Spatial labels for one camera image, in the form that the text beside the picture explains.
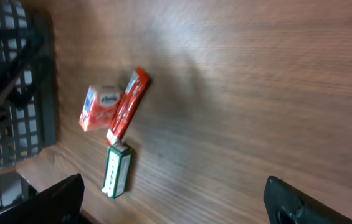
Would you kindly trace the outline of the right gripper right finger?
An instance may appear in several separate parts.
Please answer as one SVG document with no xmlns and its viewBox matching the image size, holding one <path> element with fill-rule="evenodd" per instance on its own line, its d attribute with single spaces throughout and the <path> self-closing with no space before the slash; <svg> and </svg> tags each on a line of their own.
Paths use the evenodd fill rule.
<svg viewBox="0 0 352 224">
<path fill-rule="evenodd" d="M 352 219 L 276 176 L 270 176 L 266 181 L 264 204 L 271 224 L 352 223 Z"/>
</svg>

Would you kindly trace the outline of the red chocolate bar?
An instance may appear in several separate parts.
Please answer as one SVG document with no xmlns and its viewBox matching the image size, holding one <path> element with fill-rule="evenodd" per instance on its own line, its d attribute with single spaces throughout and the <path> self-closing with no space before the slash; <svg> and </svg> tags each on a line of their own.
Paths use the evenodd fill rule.
<svg viewBox="0 0 352 224">
<path fill-rule="evenodd" d="M 150 78 L 142 68 L 137 68 L 132 73 L 125 93 L 110 122 L 110 127 L 106 135 L 109 146 L 114 145 L 123 138 L 149 84 Z"/>
</svg>

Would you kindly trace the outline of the green white gum pack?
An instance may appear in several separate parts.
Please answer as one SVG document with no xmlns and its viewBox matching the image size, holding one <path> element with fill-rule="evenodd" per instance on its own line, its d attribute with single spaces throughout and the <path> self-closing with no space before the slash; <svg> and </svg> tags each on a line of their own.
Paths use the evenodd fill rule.
<svg viewBox="0 0 352 224">
<path fill-rule="evenodd" d="M 108 148 L 105 178 L 102 187 L 102 192 L 107 197 L 115 199 L 124 194 L 132 157 L 132 149 L 121 142 Z"/>
</svg>

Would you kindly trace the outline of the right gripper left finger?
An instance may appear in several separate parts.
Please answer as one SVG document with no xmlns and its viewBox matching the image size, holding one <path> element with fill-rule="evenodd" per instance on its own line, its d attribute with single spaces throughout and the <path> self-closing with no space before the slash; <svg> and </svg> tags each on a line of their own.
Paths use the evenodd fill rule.
<svg viewBox="0 0 352 224">
<path fill-rule="evenodd" d="M 0 214 L 0 224 L 80 223 L 84 181 L 74 174 Z"/>
</svg>

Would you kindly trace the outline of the red tissue pack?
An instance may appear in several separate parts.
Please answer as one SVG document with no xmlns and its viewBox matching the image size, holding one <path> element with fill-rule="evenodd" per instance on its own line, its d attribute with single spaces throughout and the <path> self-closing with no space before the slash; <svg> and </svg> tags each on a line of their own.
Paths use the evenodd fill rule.
<svg viewBox="0 0 352 224">
<path fill-rule="evenodd" d="M 79 123 L 84 131 L 108 128 L 117 111 L 123 90 L 113 85 L 90 85 Z"/>
</svg>

